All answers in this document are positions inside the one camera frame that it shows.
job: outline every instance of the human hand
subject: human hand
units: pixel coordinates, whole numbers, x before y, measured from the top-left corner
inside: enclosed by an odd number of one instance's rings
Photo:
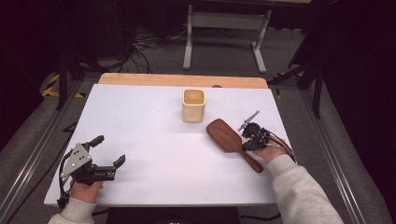
[[[278,142],[285,142],[285,140],[279,139],[277,137],[274,137],[274,139]],[[277,143],[272,140],[268,140],[268,144],[277,145]],[[253,153],[260,156],[267,164],[274,158],[283,154],[287,154],[285,149],[281,147],[265,147],[259,150],[254,150]]]
[[[91,186],[74,181],[72,185],[71,196],[73,198],[85,203],[96,203],[99,189],[103,188],[103,181],[93,182]]]

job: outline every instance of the white sleeve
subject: white sleeve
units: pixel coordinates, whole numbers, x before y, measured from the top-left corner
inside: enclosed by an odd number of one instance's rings
[[[61,214],[53,216],[49,224],[93,224],[92,212],[96,203],[85,203],[70,197]]]
[[[343,223],[318,182],[290,156],[278,156],[267,167],[284,223]]]

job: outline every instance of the white table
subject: white table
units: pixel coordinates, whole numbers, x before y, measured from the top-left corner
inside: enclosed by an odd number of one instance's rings
[[[111,165],[125,154],[114,181],[101,189],[104,206],[218,206],[275,203],[273,178],[265,163],[260,174],[236,153],[224,153],[205,127],[225,120],[237,130],[256,110],[253,120],[289,144],[273,94],[266,89],[206,88],[204,121],[181,119],[181,94],[189,87],[94,85],[68,148],[103,135],[92,148],[93,163]],[[45,204],[59,199],[54,178]]]

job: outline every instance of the person's arm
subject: person's arm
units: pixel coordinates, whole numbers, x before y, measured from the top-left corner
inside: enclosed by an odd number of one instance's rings
[[[279,147],[256,150],[274,177],[276,203],[284,223],[343,223],[318,182]]]
[[[91,186],[75,182],[71,197],[61,214],[53,216],[49,224],[93,224],[92,212],[103,182],[94,182]]]

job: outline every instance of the metal rail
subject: metal rail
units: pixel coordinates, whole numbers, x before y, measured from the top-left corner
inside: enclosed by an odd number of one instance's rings
[[[314,122],[315,128],[323,145],[325,158],[332,170],[332,175],[334,176],[335,182],[338,186],[338,189],[340,190],[341,196],[343,197],[344,203],[346,204],[346,209],[351,217],[351,220],[353,223],[356,224],[365,224],[366,221],[361,213],[358,203],[355,200],[355,196],[353,195],[347,177],[345,176],[344,171],[341,168],[337,157],[335,156],[334,150],[332,149],[332,145],[326,134],[326,131],[320,119],[316,118],[316,115],[312,109],[312,99],[309,95],[309,92],[300,91],[300,94],[303,98],[304,105],[306,106],[307,111]]]
[[[30,179],[35,172],[38,164],[40,163],[43,155],[47,151],[48,145],[52,136],[58,127],[58,124],[63,117],[67,107],[70,105],[70,102],[73,100],[74,96],[78,92],[79,87],[81,86],[81,81],[74,81],[70,86],[70,91],[68,94],[68,99],[64,103],[64,106],[60,109],[55,111],[54,115],[52,116],[47,129],[44,131],[43,135],[41,136],[40,140],[38,141],[35,149],[32,151],[31,156],[24,164],[23,168],[21,169],[20,173],[18,174],[17,179],[15,180],[14,184],[12,185],[10,191],[8,192],[6,198],[0,205],[0,223],[5,224],[7,222],[8,217],[13,212],[13,209],[16,207],[18,200],[20,199],[23,191],[25,190],[26,186],[28,185]]]

